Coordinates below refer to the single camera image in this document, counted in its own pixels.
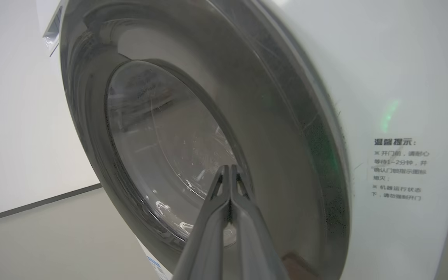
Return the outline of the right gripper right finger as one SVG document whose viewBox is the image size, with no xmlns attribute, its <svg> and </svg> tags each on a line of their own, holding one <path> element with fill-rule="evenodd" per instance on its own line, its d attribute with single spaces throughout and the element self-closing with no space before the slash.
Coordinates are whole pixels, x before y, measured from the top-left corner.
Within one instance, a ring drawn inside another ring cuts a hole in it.
<svg viewBox="0 0 448 280">
<path fill-rule="evenodd" d="M 254 195 L 236 165 L 230 168 L 230 211 L 238 231 L 241 280 L 289 280 Z"/>
</svg>

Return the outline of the black round glass washer door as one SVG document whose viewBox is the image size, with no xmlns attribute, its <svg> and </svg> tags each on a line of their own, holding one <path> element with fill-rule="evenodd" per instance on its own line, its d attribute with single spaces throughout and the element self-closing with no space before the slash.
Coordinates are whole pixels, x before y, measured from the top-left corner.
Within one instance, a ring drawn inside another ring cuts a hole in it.
<svg viewBox="0 0 448 280">
<path fill-rule="evenodd" d="M 66 0 L 60 59 L 87 159 L 158 273 L 173 275 L 219 167 L 236 165 L 285 266 L 341 278 L 341 130 L 260 0 Z"/>
</svg>

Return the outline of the black text warning sticker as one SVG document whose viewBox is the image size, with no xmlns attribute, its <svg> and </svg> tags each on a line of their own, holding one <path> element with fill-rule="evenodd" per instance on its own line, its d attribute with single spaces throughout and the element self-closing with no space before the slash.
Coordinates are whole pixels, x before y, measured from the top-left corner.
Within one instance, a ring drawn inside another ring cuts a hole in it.
<svg viewBox="0 0 448 280">
<path fill-rule="evenodd" d="M 376 137 L 368 153 L 370 197 L 422 201 L 430 177 L 430 155 L 416 138 Z"/>
</svg>

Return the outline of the blue energy label sticker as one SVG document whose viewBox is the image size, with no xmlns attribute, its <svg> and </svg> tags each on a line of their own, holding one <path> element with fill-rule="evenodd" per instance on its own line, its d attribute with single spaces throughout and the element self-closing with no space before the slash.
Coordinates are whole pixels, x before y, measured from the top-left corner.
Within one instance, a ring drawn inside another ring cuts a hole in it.
<svg viewBox="0 0 448 280">
<path fill-rule="evenodd" d="M 165 274 L 163 267 L 156 261 L 156 259 L 151 258 L 149 255 L 147 255 L 147 259 L 153 266 L 153 269 L 155 270 L 155 273 L 160 280 L 170 280 L 169 277 L 167 277 L 167 275 Z"/>
</svg>

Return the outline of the white front-load washing machine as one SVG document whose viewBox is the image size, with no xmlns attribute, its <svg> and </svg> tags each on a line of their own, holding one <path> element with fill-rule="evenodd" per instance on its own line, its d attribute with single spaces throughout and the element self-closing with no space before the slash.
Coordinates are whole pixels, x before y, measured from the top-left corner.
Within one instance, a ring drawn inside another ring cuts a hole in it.
<svg viewBox="0 0 448 280">
<path fill-rule="evenodd" d="M 316 70 L 341 130 L 350 238 L 339 280 L 435 280 L 448 235 L 448 0 L 260 1 Z M 35 0 L 62 83 L 65 2 Z M 368 153 L 385 136 L 430 150 L 422 201 L 370 197 Z M 222 280 L 241 280 L 230 206 Z"/>
</svg>

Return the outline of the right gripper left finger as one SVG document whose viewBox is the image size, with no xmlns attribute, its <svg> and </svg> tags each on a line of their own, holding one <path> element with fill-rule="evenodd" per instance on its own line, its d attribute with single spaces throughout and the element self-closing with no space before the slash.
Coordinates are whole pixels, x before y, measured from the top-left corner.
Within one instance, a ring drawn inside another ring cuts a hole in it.
<svg viewBox="0 0 448 280">
<path fill-rule="evenodd" d="M 172 280 L 222 280 L 223 232 L 231 199 L 229 175 L 227 165 L 217 170 Z"/>
</svg>

